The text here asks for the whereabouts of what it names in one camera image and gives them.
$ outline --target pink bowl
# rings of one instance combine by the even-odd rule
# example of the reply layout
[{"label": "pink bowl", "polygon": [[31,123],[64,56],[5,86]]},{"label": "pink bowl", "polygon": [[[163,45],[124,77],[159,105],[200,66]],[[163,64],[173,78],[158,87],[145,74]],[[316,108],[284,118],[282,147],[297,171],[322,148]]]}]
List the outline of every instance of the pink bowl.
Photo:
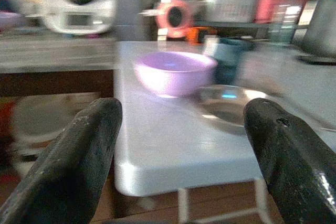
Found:
[{"label": "pink bowl", "polygon": [[139,81],[160,97],[181,97],[214,82],[217,62],[191,52],[155,52],[134,64]]}]

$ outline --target white appliance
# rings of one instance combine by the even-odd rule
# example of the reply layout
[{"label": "white appliance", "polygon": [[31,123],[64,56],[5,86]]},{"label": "white appliance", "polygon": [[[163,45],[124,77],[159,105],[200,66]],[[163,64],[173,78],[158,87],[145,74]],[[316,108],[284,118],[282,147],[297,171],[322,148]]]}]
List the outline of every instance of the white appliance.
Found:
[{"label": "white appliance", "polygon": [[73,35],[108,31],[116,12],[117,0],[42,0],[45,25],[57,32]]}]

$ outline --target white table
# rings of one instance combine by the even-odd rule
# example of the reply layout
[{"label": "white table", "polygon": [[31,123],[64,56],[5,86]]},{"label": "white table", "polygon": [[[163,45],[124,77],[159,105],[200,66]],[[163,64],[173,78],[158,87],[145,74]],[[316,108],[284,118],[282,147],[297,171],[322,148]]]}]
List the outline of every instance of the white table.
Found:
[{"label": "white table", "polygon": [[[132,62],[138,56],[154,51],[201,52],[185,42],[121,42],[119,57],[121,69],[115,72],[115,97],[123,106],[123,123],[115,150],[116,187],[129,196],[149,196],[169,191],[179,191],[180,221],[188,219],[188,195],[185,188],[255,180],[257,207],[226,214],[222,219],[258,212],[265,223],[272,223],[267,215],[265,184],[258,163],[246,136],[232,135],[215,129],[201,120],[196,107],[186,98],[164,99],[147,91],[136,79]],[[263,68],[285,87],[289,96],[302,106],[311,107],[312,89],[306,82],[328,80],[335,69],[309,66],[293,60],[297,53],[285,49],[263,49],[252,52],[247,58],[256,57],[255,68]],[[271,64],[264,64],[272,59]],[[324,74],[315,73],[313,68]],[[335,94],[335,83],[324,87],[327,94]],[[312,84],[315,89],[320,86]],[[333,106],[332,97],[316,94],[319,106]],[[333,122],[333,113],[325,111],[325,118]],[[333,133],[319,132],[320,136],[336,150]],[[215,220],[208,218],[200,222]]]}]

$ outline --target stainless steel plate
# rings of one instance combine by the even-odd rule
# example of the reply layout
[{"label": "stainless steel plate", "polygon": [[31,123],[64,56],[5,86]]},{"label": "stainless steel plate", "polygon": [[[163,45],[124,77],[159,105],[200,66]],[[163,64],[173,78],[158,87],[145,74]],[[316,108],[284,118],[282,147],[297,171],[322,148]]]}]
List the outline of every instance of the stainless steel plate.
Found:
[{"label": "stainless steel plate", "polygon": [[273,100],[263,92],[237,86],[213,85],[198,90],[202,117],[217,128],[233,134],[245,134],[244,107],[255,98]]}]

